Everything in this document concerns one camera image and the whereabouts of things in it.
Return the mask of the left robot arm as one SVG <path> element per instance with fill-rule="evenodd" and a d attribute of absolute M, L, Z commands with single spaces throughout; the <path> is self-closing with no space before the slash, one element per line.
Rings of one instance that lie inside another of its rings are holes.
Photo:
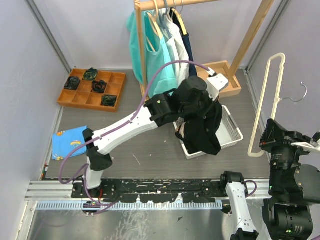
<path fill-rule="evenodd" d="M 141 108 L 126 118 L 101 130 L 86 129 L 83 137 L 87 144 L 88 168 L 82 192 L 88 198 L 100 193 L 104 170 L 113 164 L 110 153 L 122 143 L 144 132 L 160 128 L 187 117 L 204 118 L 217 102 L 227 80 L 217 75 L 203 80 L 197 76 L 185 79 L 177 89 L 156 94 L 144 102 Z"/>

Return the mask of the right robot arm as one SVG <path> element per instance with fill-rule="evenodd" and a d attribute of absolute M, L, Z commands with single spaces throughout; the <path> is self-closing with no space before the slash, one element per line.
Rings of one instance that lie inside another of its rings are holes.
<path fill-rule="evenodd" d="M 313 232 L 310 206 L 320 203 L 320 171 L 301 164 L 301 156 L 320 152 L 320 133 L 313 137 L 290 131 L 270 118 L 259 147 L 270 153 L 269 199 L 264 199 L 262 218 L 272 240 L 306 240 Z M 232 240 L 258 240 L 247 204 L 247 182 L 239 172 L 220 176 L 220 193 L 229 198 L 235 230 Z"/>

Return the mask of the black printed t shirt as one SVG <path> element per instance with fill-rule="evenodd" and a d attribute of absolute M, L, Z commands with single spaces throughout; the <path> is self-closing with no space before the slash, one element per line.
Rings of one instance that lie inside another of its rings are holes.
<path fill-rule="evenodd" d="M 176 129 L 175 136 L 184 143 L 190 155 L 203 152 L 216 156 L 222 149 L 217 137 L 222 117 L 223 107 L 217 100 L 205 118 L 188 119 Z"/>

